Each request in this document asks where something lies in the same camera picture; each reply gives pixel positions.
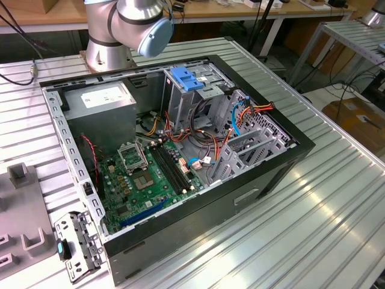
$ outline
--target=connector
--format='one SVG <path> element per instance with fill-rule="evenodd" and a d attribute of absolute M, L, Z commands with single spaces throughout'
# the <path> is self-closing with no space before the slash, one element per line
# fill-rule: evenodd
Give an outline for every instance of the connector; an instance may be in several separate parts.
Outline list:
<path fill-rule="evenodd" d="M 246 104 L 246 107 L 250 107 L 250 113 L 251 113 L 251 116 L 254 116 L 254 108 L 253 108 L 253 104 L 251 104 L 251 101 L 250 101 L 250 97 L 249 97 L 249 96 L 246 96 L 246 98 L 245 98 L 245 104 Z"/>
<path fill-rule="evenodd" d="M 34 79 L 37 78 L 37 65 L 36 65 L 36 62 L 35 62 L 35 59 L 32 59 L 32 66 L 29 70 L 29 72 L 31 73 L 31 77 L 33 77 Z"/>

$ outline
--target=aluminum table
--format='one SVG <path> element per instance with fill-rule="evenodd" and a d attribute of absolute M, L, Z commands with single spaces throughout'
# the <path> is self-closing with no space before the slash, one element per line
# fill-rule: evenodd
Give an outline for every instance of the aluminum table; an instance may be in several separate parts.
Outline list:
<path fill-rule="evenodd" d="M 313 66 L 316 66 L 321 59 L 324 58 L 333 43 L 338 41 L 362 56 L 362 60 L 355 65 L 352 69 L 353 71 L 358 72 L 364 59 L 369 60 L 373 64 L 381 63 L 379 67 L 382 69 L 385 68 L 385 54 L 377 49 L 380 43 L 385 43 L 385 28 L 370 28 L 357 20 L 325 22 L 318 25 L 305 50 L 301 54 L 300 59 L 298 59 L 289 80 L 290 85 L 292 85 L 297 78 L 303 64 L 309 57 L 322 33 L 328 34 L 330 40 L 321 51 Z"/>
<path fill-rule="evenodd" d="M 143 270 L 119 288 L 369 288 L 385 268 L 385 165 L 302 96 L 223 38 L 175 43 L 141 64 L 218 54 L 315 143 L 258 203 Z M 78 55 L 38 61 L 39 80 L 88 73 Z M 31 62 L 0 65 L 29 78 Z M 0 171 L 37 168 L 51 222 L 84 210 L 37 83 L 0 80 Z M 107 264 L 72 286 L 54 255 L 0 288 L 112 288 Z"/>

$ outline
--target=red cable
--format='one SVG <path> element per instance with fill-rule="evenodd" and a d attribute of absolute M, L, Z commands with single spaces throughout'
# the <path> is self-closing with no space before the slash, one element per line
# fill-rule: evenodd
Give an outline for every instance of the red cable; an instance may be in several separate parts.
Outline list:
<path fill-rule="evenodd" d="M 96 175 L 96 183 L 97 183 L 97 160 L 96 160 L 96 154 L 95 154 L 94 146 L 93 146 L 92 142 L 86 136 L 82 135 L 81 137 L 84 138 L 91 147 L 92 154 L 94 156 L 95 175 Z"/>

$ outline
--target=metal bracket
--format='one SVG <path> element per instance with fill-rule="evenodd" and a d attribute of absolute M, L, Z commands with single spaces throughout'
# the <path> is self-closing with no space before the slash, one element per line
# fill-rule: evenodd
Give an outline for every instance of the metal bracket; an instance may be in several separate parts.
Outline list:
<path fill-rule="evenodd" d="M 88 211 L 71 212 L 55 223 L 61 242 L 68 244 L 70 259 L 65 261 L 72 284 L 75 284 L 100 269 L 106 261 L 102 243 Z"/>

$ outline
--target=gray plastic part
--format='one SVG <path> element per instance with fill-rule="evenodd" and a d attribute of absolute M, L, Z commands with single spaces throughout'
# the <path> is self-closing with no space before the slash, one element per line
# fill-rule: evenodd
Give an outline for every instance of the gray plastic part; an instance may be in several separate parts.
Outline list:
<path fill-rule="evenodd" d="M 0 175 L 0 280 L 52 256 L 56 242 L 33 166 Z"/>
<path fill-rule="evenodd" d="M 4 250 L 15 244 L 14 238 L 8 234 L 0 236 L 0 250 Z"/>
<path fill-rule="evenodd" d="M 21 239 L 22 239 L 22 244 L 23 244 L 23 250 L 28 252 L 28 254 L 31 257 L 36 257 L 47 250 L 49 250 L 49 247 L 52 245 L 49 244 L 47 238 L 46 238 L 46 233 L 44 233 L 43 229 L 39 227 L 38 229 L 38 242 L 34 242 L 34 240 L 29 239 L 26 235 L 21 234 Z"/>
<path fill-rule="evenodd" d="M 14 268 L 19 263 L 17 257 L 11 253 L 0 257 L 0 272 Z"/>
<path fill-rule="evenodd" d="M 33 178 L 24 163 L 9 166 L 7 171 L 10 181 L 16 189 L 33 183 Z"/>

